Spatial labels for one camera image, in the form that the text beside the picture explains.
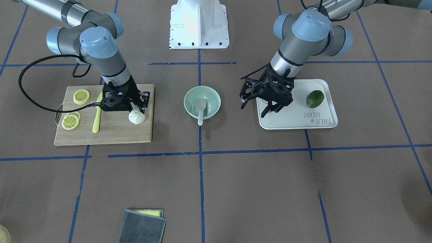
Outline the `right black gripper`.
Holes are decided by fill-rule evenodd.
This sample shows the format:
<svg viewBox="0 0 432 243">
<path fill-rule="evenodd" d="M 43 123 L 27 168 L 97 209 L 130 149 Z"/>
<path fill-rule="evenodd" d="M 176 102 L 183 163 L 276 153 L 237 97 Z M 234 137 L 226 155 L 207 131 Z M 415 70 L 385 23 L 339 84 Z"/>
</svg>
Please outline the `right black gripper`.
<svg viewBox="0 0 432 243">
<path fill-rule="evenodd" d="M 105 112 L 131 112 L 133 103 L 145 113 L 150 100 L 150 92 L 140 92 L 132 76 L 120 86 L 114 86 L 112 81 L 104 83 L 102 92 L 101 109 Z"/>
</svg>

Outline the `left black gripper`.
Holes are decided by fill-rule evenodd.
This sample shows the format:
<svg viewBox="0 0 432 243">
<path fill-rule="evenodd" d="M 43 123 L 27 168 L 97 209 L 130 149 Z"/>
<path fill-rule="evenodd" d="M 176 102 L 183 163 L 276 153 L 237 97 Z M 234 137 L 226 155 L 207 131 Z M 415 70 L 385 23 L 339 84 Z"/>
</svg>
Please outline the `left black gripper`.
<svg viewBox="0 0 432 243">
<path fill-rule="evenodd" d="M 276 107 L 288 106 L 293 101 L 292 90 L 294 78 L 289 78 L 291 68 L 286 67 L 282 75 L 279 75 L 271 66 L 267 66 L 259 80 L 249 77 L 241 77 L 244 80 L 239 97 L 242 98 L 241 109 L 244 109 L 248 101 L 257 97 Z"/>
</svg>

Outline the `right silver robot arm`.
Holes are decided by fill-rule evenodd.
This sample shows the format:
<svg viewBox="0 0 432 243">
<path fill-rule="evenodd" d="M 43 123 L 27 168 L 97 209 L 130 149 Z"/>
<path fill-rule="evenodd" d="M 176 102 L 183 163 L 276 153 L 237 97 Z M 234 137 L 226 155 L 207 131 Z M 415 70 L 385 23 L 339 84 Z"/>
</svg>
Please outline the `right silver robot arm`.
<svg viewBox="0 0 432 243">
<path fill-rule="evenodd" d="M 100 14 L 71 0 L 22 0 L 21 3 L 69 26 L 48 32 L 47 46 L 54 55 L 36 60 L 23 69 L 18 79 L 21 91 L 23 75 L 31 66 L 56 57 L 72 57 L 77 63 L 94 66 L 105 82 L 102 100 L 87 107 L 96 106 L 105 112 L 131 112 L 135 105 L 140 112 L 145 112 L 150 92 L 139 91 L 118 48 L 116 40 L 125 31 L 118 15 Z"/>
</svg>

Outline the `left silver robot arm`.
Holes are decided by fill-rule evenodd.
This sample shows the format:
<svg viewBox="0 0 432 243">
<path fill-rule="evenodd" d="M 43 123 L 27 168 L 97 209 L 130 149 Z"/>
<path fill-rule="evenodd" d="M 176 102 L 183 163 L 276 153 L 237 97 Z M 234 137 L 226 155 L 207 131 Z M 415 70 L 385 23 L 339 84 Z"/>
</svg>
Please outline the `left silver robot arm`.
<svg viewBox="0 0 432 243">
<path fill-rule="evenodd" d="M 351 48 L 352 33 L 333 23 L 372 4 L 431 10 L 430 0 L 321 0 L 318 4 L 304 6 L 296 15 L 280 15 L 273 32 L 282 44 L 272 60 L 262 67 L 264 72 L 258 80 L 249 75 L 242 77 L 241 108 L 256 98 L 268 103 L 264 114 L 279 112 L 288 106 L 293 101 L 295 76 L 309 57 L 338 56 Z"/>
</svg>

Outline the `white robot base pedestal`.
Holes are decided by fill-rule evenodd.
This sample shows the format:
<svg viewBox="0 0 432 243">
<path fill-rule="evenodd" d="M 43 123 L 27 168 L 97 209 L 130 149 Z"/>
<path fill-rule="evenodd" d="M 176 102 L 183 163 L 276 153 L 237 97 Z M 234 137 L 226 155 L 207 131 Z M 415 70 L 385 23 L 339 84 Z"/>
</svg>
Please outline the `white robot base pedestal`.
<svg viewBox="0 0 432 243">
<path fill-rule="evenodd" d="M 228 48 L 226 6 L 218 0 L 178 0 L 170 10 L 169 48 Z"/>
</svg>

